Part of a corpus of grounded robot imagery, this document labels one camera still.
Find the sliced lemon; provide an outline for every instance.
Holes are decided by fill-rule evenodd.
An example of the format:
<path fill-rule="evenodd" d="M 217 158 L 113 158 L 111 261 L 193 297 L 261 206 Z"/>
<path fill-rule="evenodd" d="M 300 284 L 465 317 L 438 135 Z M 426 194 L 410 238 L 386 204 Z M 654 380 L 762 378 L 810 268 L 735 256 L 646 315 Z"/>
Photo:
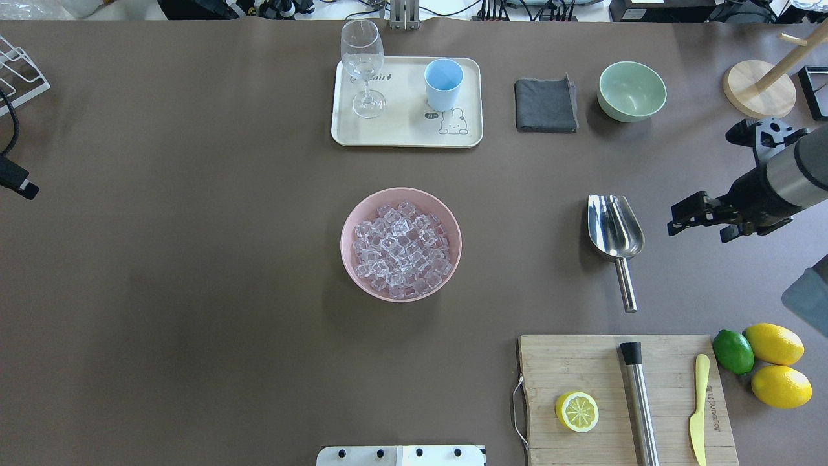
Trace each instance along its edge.
<path fill-rule="evenodd" d="M 598 424 L 598 403 L 583 391 L 567 391 L 555 402 L 555 414 L 567 429 L 589 432 Z"/>

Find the pink bowl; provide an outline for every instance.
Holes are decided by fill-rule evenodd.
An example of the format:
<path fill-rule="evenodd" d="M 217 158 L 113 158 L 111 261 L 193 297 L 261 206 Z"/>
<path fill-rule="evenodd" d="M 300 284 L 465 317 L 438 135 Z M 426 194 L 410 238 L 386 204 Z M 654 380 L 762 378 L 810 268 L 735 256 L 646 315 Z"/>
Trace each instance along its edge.
<path fill-rule="evenodd" d="M 354 228 L 359 222 L 372 221 L 377 218 L 377 209 L 379 207 L 385 204 L 390 204 L 396 208 L 402 201 L 410 201 L 426 214 L 433 213 L 445 226 L 445 235 L 449 239 L 451 272 L 446 275 L 443 282 L 440 283 L 437 288 L 423 294 L 422 296 L 417 296 L 416 298 L 411 299 L 391 299 L 374 291 L 374 289 L 371 288 L 371 284 L 366 279 L 359 278 L 354 272 L 354 267 L 359 264 L 359 258 L 354 253 L 353 248 L 354 241 L 357 240 Z M 362 202 L 354 207 L 350 215 L 348 215 L 348 218 L 345 220 L 345 225 L 342 227 L 342 236 L 339 239 L 339 251 L 342 253 L 342 263 L 354 283 L 363 289 L 365 293 L 374 296 L 374 298 L 390 301 L 392 303 L 410 303 L 411 301 L 417 301 L 418 299 L 431 296 L 438 289 L 443 288 L 443 285 L 445 285 L 449 279 L 451 279 L 451 276 L 455 274 L 457 264 L 460 262 L 460 252 L 462 250 L 463 237 L 460 235 L 460 226 L 457 225 L 457 220 L 455 219 L 454 214 L 452 214 L 449 208 L 440 202 L 440 200 L 436 197 L 427 192 L 410 187 L 391 187 L 380 192 L 375 192 L 371 196 L 363 199 Z"/>

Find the cutting board handle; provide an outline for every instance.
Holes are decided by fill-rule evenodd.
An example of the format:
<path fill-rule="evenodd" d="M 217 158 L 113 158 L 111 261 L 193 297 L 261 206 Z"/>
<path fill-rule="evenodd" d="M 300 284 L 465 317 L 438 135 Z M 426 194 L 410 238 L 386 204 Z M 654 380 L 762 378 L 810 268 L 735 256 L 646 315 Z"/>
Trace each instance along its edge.
<path fill-rule="evenodd" d="M 517 379 L 517 385 L 515 386 L 514 391 L 512 391 L 512 419 L 515 424 L 515 432 L 517 432 L 517 436 L 520 437 L 521 442 L 523 442 L 523 449 L 529 451 L 529 441 L 526 440 L 526 437 L 523 436 L 520 429 L 518 428 L 518 390 L 523 386 L 523 374 Z"/>

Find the wooden base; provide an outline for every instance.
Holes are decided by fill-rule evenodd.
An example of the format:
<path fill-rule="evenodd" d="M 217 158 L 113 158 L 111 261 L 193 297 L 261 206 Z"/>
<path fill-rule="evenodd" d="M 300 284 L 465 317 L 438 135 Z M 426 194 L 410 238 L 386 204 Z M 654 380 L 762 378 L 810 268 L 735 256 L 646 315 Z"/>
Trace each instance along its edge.
<path fill-rule="evenodd" d="M 797 101 L 797 89 L 788 75 L 782 75 L 765 90 L 756 83 L 774 65 L 766 61 L 748 60 L 737 63 L 724 73 L 724 95 L 734 107 L 750 118 L 781 118 L 791 112 Z"/>

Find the brown table surface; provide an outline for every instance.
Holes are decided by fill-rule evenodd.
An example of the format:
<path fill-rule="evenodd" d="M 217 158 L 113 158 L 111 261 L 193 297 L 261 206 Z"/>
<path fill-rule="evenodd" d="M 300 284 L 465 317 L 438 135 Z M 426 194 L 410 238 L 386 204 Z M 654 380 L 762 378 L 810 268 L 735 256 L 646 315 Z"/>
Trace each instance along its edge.
<path fill-rule="evenodd" d="M 811 27 L 383 30 L 390 56 L 479 63 L 484 138 L 450 150 L 330 137 L 341 24 L 3 22 L 52 84 L 19 109 L 11 154 L 41 193 L 0 192 L 5 464 L 304 465 L 324 445 L 443 443 L 522 464 L 509 401 L 519 335 L 766 321 L 802 337 L 796 368 L 814 396 L 775 410 L 723 374 L 741 463 L 824 463 L 828 340 L 780 296 L 826 253 L 828 203 L 727 245 L 716 227 L 666 228 L 673 203 L 724 194 L 753 166 L 725 141 L 743 117 L 723 73 L 778 61 L 792 45 L 776 33 Z M 828 46 L 804 63 L 826 58 Z M 667 83 L 646 122 L 598 107 L 599 73 L 621 60 Z M 565 73 L 579 132 L 519 133 L 514 81 Z M 797 98 L 785 120 L 816 127 Z M 464 237 L 452 280 L 410 304 L 370 298 L 339 258 L 353 206 L 394 186 L 438 196 Z M 627 196 L 647 236 L 631 261 L 638 313 L 624 313 L 614 267 L 585 234 L 595 193 Z"/>

